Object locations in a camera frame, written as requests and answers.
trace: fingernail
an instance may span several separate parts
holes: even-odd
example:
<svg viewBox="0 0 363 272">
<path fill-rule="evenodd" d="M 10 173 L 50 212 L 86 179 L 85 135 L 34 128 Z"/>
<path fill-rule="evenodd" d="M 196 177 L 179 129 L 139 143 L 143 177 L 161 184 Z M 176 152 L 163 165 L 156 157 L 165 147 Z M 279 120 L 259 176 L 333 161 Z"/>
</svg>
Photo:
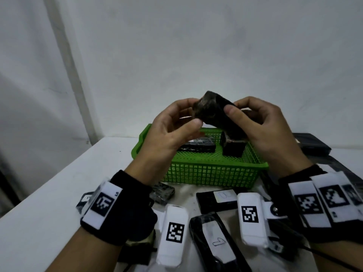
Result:
<svg viewBox="0 0 363 272">
<path fill-rule="evenodd" d="M 233 109 L 233 106 L 228 104 L 228 105 L 224 106 L 223 110 L 226 114 L 229 114 L 232 109 Z"/>
<path fill-rule="evenodd" d="M 195 124 L 198 128 L 201 128 L 203 126 L 203 121 L 199 118 L 194 118 L 191 122 Z"/>
</svg>

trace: hand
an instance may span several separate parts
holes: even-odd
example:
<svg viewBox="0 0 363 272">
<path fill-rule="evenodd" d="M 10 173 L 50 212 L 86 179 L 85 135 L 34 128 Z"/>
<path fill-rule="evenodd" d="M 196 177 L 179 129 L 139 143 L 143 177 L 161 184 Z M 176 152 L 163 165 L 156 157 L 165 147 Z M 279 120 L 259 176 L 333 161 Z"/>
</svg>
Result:
<svg viewBox="0 0 363 272">
<path fill-rule="evenodd" d="M 163 110 L 152 122 L 138 155 L 125 172 L 146 185 L 161 181 L 178 148 L 204 136 L 199 132 L 203 122 L 191 117 L 191 107 L 198 100 L 177 100 Z"/>
<path fill-rule="evenodd" d="M 281 109 L 249 96 L 226 105 L 224 112 L 247 134 L 252 145 L 279 177 L 297 173 L 312 165 L 297 145 Z"/>
</svg>

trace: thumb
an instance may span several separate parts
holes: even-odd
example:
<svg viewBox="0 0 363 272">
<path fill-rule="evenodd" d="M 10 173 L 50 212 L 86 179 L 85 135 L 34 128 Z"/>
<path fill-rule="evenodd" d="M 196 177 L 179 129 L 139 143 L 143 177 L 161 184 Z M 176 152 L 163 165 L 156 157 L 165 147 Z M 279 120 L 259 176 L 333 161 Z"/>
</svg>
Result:
<svg viewBox="0 0 363 272">
<path fill-rule="evenodd" d="M 250 136 L 260 124 L 250 119 L 244 112 L 236 106 L 225 105 L 224 112 L 232 119 L 248 136 Z"/>
<path fill-rule="evenodd" d="M 183 145 L 188 141 L 188 137 L 193 136 L 203 126 L 203 121 L 195 118 L 172 132 L 175 144 Z"/>
</svg>

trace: white table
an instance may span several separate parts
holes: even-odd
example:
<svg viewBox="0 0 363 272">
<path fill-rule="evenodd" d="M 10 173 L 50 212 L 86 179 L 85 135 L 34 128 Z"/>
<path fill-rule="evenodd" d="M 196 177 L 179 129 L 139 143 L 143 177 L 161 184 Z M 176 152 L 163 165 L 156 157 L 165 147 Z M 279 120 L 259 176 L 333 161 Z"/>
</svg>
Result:
<svg viewBox="0 0 363 272">
<path fill-rule="evenodd" d="M 45 183 L 21 204 L 0 219 L 0 269 L 2 272 L 41 272 L 46 270 L 71 236 L 79 228 L 79 214 L 75 209 L 85 192 L 93 191 L 105 178 L 111 178 L 131 162 L 131 150 L 136 138 L 106 137 Z M 360 160 L 362 150 L 334 149 L 332 155 L 363 177 Z M 200 215 L 196 192 L 216 190 L 213 186 L 175 185 L 171 201 L 186 207 L 190 217 Z M 257 182 L 255 189 L 261 190 Z M 296 262 L 281 261 L 267 250 L 243 245 L 239 233 L 237 210 L 219 212 L 232 237 L 254 271 L 316 271 L 310 253 L 301 251 Z M 153 264 L 148 271 L 166 271 Z M 118 264 L 115 271 L 122 271 Z M 134 271 L 145 271 L 139 265 Z M 188 235 L 181 267 L 176 271 L 203 271 L 196 249 Z"/>
</svg>

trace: wire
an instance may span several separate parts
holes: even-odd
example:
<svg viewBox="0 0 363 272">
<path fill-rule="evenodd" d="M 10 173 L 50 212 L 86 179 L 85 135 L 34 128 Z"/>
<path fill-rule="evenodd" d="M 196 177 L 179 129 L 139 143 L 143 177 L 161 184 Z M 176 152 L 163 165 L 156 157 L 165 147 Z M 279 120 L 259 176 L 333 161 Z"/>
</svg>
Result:
<svg viewBox="0 0 363 272">
<path fill-rule="evenodd" d="M 123 270 L 123 272 L 127 272 L 129 269 L 130 269 L 130 267 L 132 266 L 132 264 L 128 264 L 127 266 L 126 266 L 126 268 Z"/>
<path fill-rule="evenodd" d="M 279 238 L 275 238 L 275 237 L 269 237 L 269 239 L 270 239 L 270 240 L 277 241 L 277 242 L 279 242 L 279 241 L 280 241 L 280 239 L 279 239 Z M 347 268 L 347 269 L 349 269 L 349 270 L 352 270 L 352 271 L 354 271 L 354 272 L 363 272 L 363 270 L 361 270 L 361 269 L 359 269 L 359 268 L 356 268 L 356 267 L 355 267 L 355 266 L 353 266 L 353 265 L 350 265 L 350 264 L 348 264 L 348 263 L 346 263 L 346 262 L 343 262 L 343 261 L 341 261 L 341 260 L 339 260 L 339 259 L 337 259 L 337 258 L 334 258 L 334 257 L 332 257 L 332 256 L 329 256 L 328 254 L 325 254 L 325 253 L 320 252 L 320 251 L 318 251 L 318 250 L 311 249 L 311 248 L 309 248 L 309 247 L 306 247 L 305 245 L 300 245 L 299 247 L 300 247 L 301 249 L 304 249 L 304 250 L 306 250 L 306 251 L 310 251 L 311 253 L 313 253 L 313 254 L 315 254 L 315 255 L 321 256 L 321 257 L 323 257 L 323 258 L 325 258 L 325 259 L 327 259 L 327 260 L 329 260 L 329 261 L 332 261 L 332 262 L 334 262 L 334 263 L 336 263 L 336 264 L 338 264 L 338 265 L 341 265 L 342 267 L 345 267 L 345 268 Z"/>
</svg>

